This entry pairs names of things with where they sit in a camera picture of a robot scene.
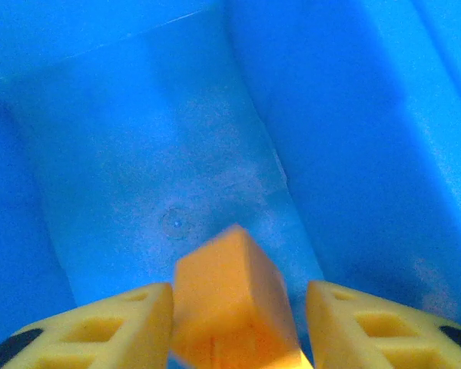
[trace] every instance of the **blue plastic surface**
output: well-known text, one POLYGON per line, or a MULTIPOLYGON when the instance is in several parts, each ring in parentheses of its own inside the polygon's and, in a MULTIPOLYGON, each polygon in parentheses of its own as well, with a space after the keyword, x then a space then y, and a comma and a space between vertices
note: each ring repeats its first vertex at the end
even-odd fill
POLYGON ((0 2, 0 340, 234 222, 461 323, 461 0, 0 2))

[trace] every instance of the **orange sponge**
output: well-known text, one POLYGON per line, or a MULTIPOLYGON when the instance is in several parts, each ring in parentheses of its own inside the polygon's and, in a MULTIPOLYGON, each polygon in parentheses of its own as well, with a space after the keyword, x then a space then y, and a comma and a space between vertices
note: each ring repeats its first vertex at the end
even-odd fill
POLYGON ((241 227, 177 263, 174 353, 196 368, 265 367, 300 350, 284 280, 241 227))

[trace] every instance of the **plastic container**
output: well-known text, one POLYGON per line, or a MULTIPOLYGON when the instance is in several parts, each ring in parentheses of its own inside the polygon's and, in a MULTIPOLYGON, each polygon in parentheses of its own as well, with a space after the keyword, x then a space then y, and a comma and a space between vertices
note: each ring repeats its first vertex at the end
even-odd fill
POLYGON ((235 222, 461 323, 461 1, 0 2, 0 341, 235 222))

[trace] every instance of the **blue bin floor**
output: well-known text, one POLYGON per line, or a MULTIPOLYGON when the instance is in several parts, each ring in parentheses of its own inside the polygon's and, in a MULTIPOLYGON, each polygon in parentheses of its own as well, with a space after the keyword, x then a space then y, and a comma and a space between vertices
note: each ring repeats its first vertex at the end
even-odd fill
POLYGON ((323 275, 222 17, 16 78, 13 111, 78 305, 172 281, 178 258, 239 223, 284 273, 305 342, 307 281, 323 275))

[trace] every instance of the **small hole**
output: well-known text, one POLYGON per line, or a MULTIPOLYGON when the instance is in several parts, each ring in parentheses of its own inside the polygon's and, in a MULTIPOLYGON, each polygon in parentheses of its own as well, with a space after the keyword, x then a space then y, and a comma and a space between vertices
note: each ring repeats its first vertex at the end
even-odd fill
POLYGON ((397 347, 383 349, 394 369, 454 369, 437 351, 430 348, 397 347))
POLYGON ((119 318, 93 318, 78 325, 64 342, 107 342, 123 324, 119 318))
POLYGON ((142 292, 141 294, 135 294, 133 296, 128 296, 126 298, 123 298, 125 301, 142 301, 147 298, 148 292, 142 292))
POLYGON ((414 337, 416 332, 396 314, 357 314, 357 322, 369 337, 414 337))
POLYGON ((87 369, 94 359, 92 357, 55 357, 39 360, 33 369, 87 369))
POLYGON ((337 300, 342 300, 342 301, 355 300, 355 296, 345 291, 331 290, 331 293, 337 300))

